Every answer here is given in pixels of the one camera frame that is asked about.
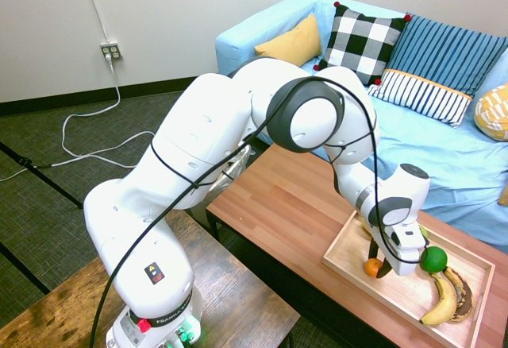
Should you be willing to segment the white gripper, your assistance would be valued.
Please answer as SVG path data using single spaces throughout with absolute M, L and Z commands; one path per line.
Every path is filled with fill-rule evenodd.
M 375 259 L 375 277 L 380 279 L 392 269 L 399 276 L 410 275 L 420 262 L 420 250 L 425 245 L 418 224 L 376 227 L 375 239 L 371 239 L 368 249 L 368 259 Z M 379 248 L 384 255 L 383 261 L 377 258 Z

